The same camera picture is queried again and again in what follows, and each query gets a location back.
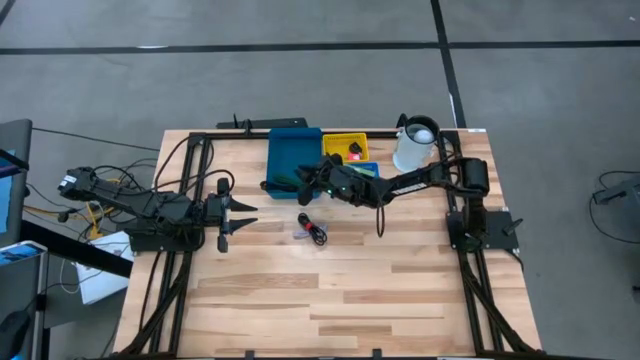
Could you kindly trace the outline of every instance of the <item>gray floor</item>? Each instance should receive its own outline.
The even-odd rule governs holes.
[[[450,41],[640,39],[634,0],[441,3]],[[0,47],[15,48],[436,39],[429,1],[418,0],[17,0],[0,28]],[[640,284],[640,247],[597,233],[587,202],[600,173],[639,170],[640,48],[452,56],[467,125],[488,129],[507,203],[525,219],[518,235],[544,348],[637,359],[640,304],[630,288]],[[0,121],[27,117],[39,127],[151,147],[165,129],[212,128],[233,113],[388,127],[401,112],[453,126],[438,50],[0,56]],[[63,202],[55,187],[67,168],[149,156],[34,133],[29,181]],[[150,182],[149,171],[137,173]],[[27,203],[50,208],[36,196]],[[638,238],[618,204],[595,211],[603,227]],[[59,260],[50,267],[53,283]],[[65,279],[73,278],[67,268]],[[0,286],[11,281],[0,272]],[[98,355],[123,294],[83,307],[53,291],[47,321],[60,326],[51,358]],[[3,308],[11,302],[1,300]],[[66,323],[80,311],[82,321]]]

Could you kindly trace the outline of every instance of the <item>wire bundle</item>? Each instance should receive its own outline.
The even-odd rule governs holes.
[[[318,225],[311,222],[309,215],[300,213],[300,215],[298,215],[298,223],[309,233],[309,235],[311,235],[311,238],[316,245],[323,246],[327,243],[327,233]]]

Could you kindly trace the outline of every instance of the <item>wooden tabletop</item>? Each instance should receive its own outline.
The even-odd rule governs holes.
[[[491,192],[485,206],[504,207],[487,133],[459,131],[463,155],[489,164]],[[165,132],[159,163],[189,132]],[[213,145],[212,169],[231,171],[234,198],[259,208],[257,213],[232,213],[232,218],[249,214],[259,221],[229,237],[227,254],[216,250],[217,229],[207,232],[207,243],[193,259],[179,356],[244,356],[245,350],[257,356],[369,356],[373,348],[385,356],[474,354],[458,261],[445,225],[444,190],[396,198],[385,207],[386,232],[378,238],[375,210],[326,194],[301,207],[296,200],[273,200],[261,191],[267,140],[217,140]],[[369,139],[370,160],[378,162],[383,177],[398,174],[391,160],[394,147],[393,139]],[[176,152],[160,183],[180,178],[185,150]],[[216,180],[206,180],[205,194],[215,191]],[[302,211],[328,224],[326,246],[293,239]],[[116,351],[138,331],[154,256],[135,259]],[[496,305],[526,342],[540,347],[520,265],[504,251],[489,250],[485,256]],[[157,302],[164,259],[156,270],[147,318]],[[490,349],[486,314],[478,307]],[[168,346],[173,310],[167,314],[161,349]]]

